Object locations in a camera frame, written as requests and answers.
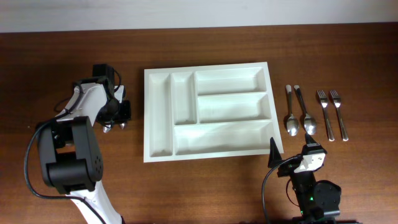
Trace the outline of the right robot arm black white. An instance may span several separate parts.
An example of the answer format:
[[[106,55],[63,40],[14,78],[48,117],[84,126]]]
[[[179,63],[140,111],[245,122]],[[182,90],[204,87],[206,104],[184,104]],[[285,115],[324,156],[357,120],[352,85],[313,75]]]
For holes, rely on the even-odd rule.
[[[341,187],[329,180],[315,180],[314,172],[324,165],[326,149],[311,135],[305,135],[301,153],[283,159],[273,138],[270,138],[268,168],[261,188],[262,210],[270,223],[265,203],[265,186],[269,176],[276,170],[279,177],[289,177],[298,202],[301,216],[293,217],[292,223],[336,223],[340,215]]]

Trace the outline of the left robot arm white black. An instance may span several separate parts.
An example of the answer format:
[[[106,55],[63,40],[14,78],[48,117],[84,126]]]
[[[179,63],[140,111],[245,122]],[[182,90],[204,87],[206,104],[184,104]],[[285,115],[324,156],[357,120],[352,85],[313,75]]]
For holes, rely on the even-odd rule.
[[[130,102],[121,84],[78,82],[64,109],[35,134],[42,177],[57,200],[71,200],[87,223],[124,223],[103,187],[103,158],[93,126],[125,126]]]

